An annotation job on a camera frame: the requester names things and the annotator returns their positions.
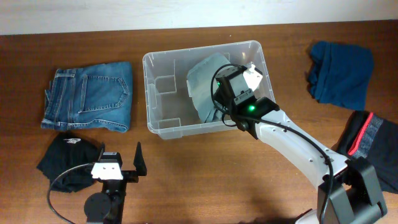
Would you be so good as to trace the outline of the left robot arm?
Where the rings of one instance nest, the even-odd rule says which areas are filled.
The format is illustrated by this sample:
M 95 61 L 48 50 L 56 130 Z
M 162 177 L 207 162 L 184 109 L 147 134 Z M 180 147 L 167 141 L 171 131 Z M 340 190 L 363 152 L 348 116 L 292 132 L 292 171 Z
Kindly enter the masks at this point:
M 123 161 L 118 152 L 106 152 L 101 147 L 99 159 L 91 170 L 92 178 L 103 184 L 102 190 L 89 196 L 84 205 L 86 222 L 90 224 L 121 223 L 127 184 L 137 183 L 147 175 L 141 144 L 137 143 L 134 170 L 122 170 Z

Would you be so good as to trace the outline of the light wash jeans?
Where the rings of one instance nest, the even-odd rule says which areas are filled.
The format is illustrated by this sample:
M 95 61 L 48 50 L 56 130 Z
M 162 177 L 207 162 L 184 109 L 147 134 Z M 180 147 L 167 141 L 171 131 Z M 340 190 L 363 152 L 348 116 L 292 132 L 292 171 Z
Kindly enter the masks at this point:
M 202 123 L 221 121 L 222 112 L 215 108 L 210 95 L 210 84 L 214 73 L 229 60 L 215 53 L 196 64 L 187 74 L 188 94 Z

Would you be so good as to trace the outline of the black garment with red band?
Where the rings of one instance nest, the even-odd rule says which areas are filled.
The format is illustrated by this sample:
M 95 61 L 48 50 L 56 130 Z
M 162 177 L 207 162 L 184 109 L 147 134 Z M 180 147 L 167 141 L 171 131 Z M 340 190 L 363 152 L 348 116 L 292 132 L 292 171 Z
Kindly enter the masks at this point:
M 376 170 L 381 189 L 397 193 L 397 124 L 373 112 L 354 111 L 336 152 L 356 160 L 365 158 Z

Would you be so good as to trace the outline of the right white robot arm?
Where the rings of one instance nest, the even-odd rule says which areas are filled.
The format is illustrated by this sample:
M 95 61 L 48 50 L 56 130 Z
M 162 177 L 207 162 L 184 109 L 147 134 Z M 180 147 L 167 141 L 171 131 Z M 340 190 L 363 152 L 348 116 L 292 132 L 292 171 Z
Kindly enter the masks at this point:
M 350 160 L 300 129 L 269 98 L 256 97 L 262 72 L 254 64 L 221 66 L 210 84 L 215 107 L 235 126 L 273 147 L 317 190 L 317 209 L 297 223 L 375 223 L 387 207 L 374 167 L 364 158 Z

